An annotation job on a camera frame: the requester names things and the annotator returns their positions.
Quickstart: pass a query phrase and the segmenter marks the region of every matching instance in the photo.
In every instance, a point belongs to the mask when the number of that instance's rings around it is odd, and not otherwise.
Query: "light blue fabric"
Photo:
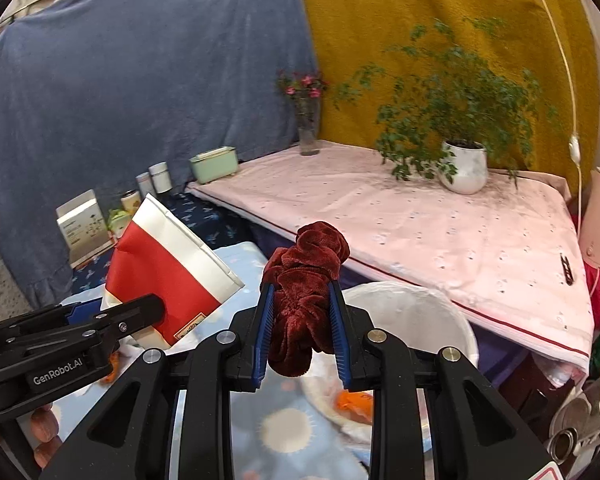
[[[229,328],[236,312],[258,303],[259,285],[267,259],[251,242],[214,251],[244,282],[244,288],[201,322],[189,335],[197,341]],[[94,293],[76,294],[67,301],[92,300]],[[104,394],[93,384],[82,395],[71,394],[54,403],[59,435],[65,439]],[[186,395],[178,399],[174,425],[174,452],[170,479],[177,479],[182,413]],[[366,480],[367,474],[352,453],[344,449],[338,433],[302,394],[298,379],[288,379],[267,369],[255,394],[232,394],[232,444],[237,480]],[[288,427],[282,426],[292,422]],[[302,426],[308,433],[301,431]],[[271,449],[286,446],[292,452]]]
[[[315,71],[302,0],[61,0],[0,34],[0,253],[33,306],[70,292],[55,209],[94,189],[103,213],[135,176],[235,146],[288,148],[276,72]]]

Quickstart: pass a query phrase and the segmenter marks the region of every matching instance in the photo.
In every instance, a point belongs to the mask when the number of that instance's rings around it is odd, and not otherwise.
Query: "metal screw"
[[[149,348],[142,354],[142,360],[147,364],[157,363],[162,357],[162,352],[155,348]]]
[[[223,345],[228,345],[235,341],[235,334],[231,332],[231,330],[222,330],[222,332],[216,336],[216,340]]]
[[[460,353],[460,351],[457,348],[448,346],[442,351],[442,357],[445,358],[447,361],[451,361],[452,363],[455,363],[456,361],[460,360],[460,358],[462,357],[462,354]]]
[[[386,333],[377,328],[369,330],[366,336],[369,338],[369,341],[372,341],[373,343],[384,343],[386,341]]]

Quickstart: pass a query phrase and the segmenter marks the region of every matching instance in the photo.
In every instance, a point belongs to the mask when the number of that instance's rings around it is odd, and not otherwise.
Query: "dark red scrunchie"
[[[275,285],[269,365],[277,373],[301,376],[313,350],[333,354],[328,285],[348,257],[344,236],[315,222],[298,230],[294,246],[277,248],[269,259],[262,281]]]

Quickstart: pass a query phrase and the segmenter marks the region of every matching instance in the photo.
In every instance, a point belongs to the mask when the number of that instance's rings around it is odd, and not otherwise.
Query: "red trim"
[[[197,187],[197,188],[196,188],[196,191],[197,191],[197,192],[199,192],[199,193],[202,193],[202,194],[204,194],[204,195],[207,195],[209,198],[211,198],[211,199],[213,199],[213,200],[217,200],[218,202],[223,202],[223,203],[227,204],[227,205],[228,205],[228,206],[230,206],[230,207],[233,207],[233,208],[239,209],[240,211],[244,211],[244,212],[245,212],[245,213],[247,213],[247,214],[250,214],[250,215],[252,215],[252,216],[255,216],[256,218],[259,218],[259,219],[260,219],[260,220],[262,220],[263,222],[266,222],[266,223],[268,223],[268,224],[271,224],[271,225],[275,226],[276,228],[278,228],[278,229],[280,229],[280,230],[282,230],[282,231],[286,231],[287,233],[289,233],[289,234],[291,234],[291,235],[293,235],[293,236],[296,236],[296,235],[297,235],[297,233],[295,233],[295,232],[293,232],[293,231],[290,231],[289,229],[286,229],[286,228],[284,228],[284,227],[282,227],[282,226],[279,226],[279,225],[277,225],[277,224],[274,224],[272,221],[270,221],[270,220],[267,220],[267,219],[264,219],[264,218],[262,218],[261,216],[258,216],[258,215],[256,215],[255,213],[253,213],[253,212],[251,212],[251,211],[248,211],[248,210],[246,210],[246,209],[244,209],[244,208],[241,208],[241,207],[239,207],[239,206],[237,206],[237,205],[234,205],[234,204],[231,204],[231,203],[229,203],[229,202],[226,202],[225,200],[222,200],[221,198],[218,198],[218,197],[216,197],[216,196],[213,196],[213,195],[211,195],[210,193],[208,193],[208,192],[206,192],[206,191],[202,191],[202,190],[201,190],[199,187]],[[399,281],[401,281],[401,282],[405,282],[405,283],[410,283],[411,285],[422,286],[422,285],[421,285],[421,284],[419,284],[419,283],[410,282],[409,280],[405,280],[404,278],[401,278],[400,276],[394,276],[393,274],[391,274],[391,273],[389,273],[389,272],[386,272],[385,270],[378,269],[377,267],[374,267],[374,266],[372,266],[372,265],[369,265],[368,263],[362,262],[362,261],[360,261],[360,260],[358,260],[358,259],[354,258],[353,256],[350,256],[350,257],[349,257],[349,259],[350,259],[350,260],[353,260],[353,261],[355,261],[356,263],[359,263],[359,264],[360,264],[360,265],[362,265],[362,266],[368,267],[369,269],[373,269],[373,270],[375,270],[375,271],[377,271],[377,272],[380,272],[380,273],[382,273],[382,274],[384,274],[384,275],[386,275],[386,276],[390,276],[390,277],[394,278],[395,280],[399,280]],[[468,307],[468,306],[465,306],[465,305],[463,305],[462,303],[458,303],[458,302],[457,302],[457,301],[455,301],[455,300],[451,300],[451,301],[453,301],[453,303],[455,303],[455,304],[456,304],[457,306],[459,306],[460,308],[462,308],[462,309],[464,309],[464,310],[467,310],[467,311],[471,312],[472,314],[475,314],[476,316],[480,316],[480,317],[483,317],[484,319],[488,319],[489,321],[492,321],[492,322],[494,322],[494,323],[497,323],[497,324],[500,324],[500,325],[503,325],[503,326],[507,326],[507,327],[509,327],[509,328],[512,328],[512,329],[514,329],[514,330],[517,330],[518,332],[522,332],[522,333],[524,333],[524,334],[527,334],[527,335],[530,335],[530,336],[532,336],[532,337],[535,337],[536,339],[539,339],[540,341],[544,341],[545,343],[550,343],[550,344],[552,344],[552,345],[555,345],[555,346],[557,346],[557,347],[563,348],[564,350],[568,350],[568,351],[570,351],[570,352],[575,352],[576,354],[581,354],[581,355],[584,355],[584,357],[586,357],[587,359],[589,359],[589,354],[587,354],[587,353],[586,353],[585,351],[583,351],[583,350],[579,350],[579,349],[577,349],[577,348],[571,348],[571,347],[569,347],[569,346],[567,346],[567,345],[565,345],[565,344],[558,343],[557,341],[553,341],[552,339],[548,339],[548,338],[546,338],[546,337],[544,337],[544,336],[541,336],[541,335],[538,335],[538,334],[536,334],[536,333],[534,333],[534,332],[530,332],[529,330],[526,330],[525,328],[520,328],[519,326],[513,325],[513,324],[511,324],[511,323],[508,323],[508,322],[506,322],[506,321],[502,321],[502,320],[500,320],[500,319],[497,319],[497,318],[495,318],[495,317],[487,316],[486,314],[483,314],[483,313],[479,312],[478,310],[475,310],[475,309],[473,309],[473,308],[470,308],[470,307]]]

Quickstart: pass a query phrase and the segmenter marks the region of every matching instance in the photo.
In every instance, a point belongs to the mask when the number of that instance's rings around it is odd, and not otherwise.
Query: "mint green box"
[[[190,158],[189,162],[199,184],[206,184],[238,171],[238,156],[235,154],[235,148],[231,146],[199,153]]]

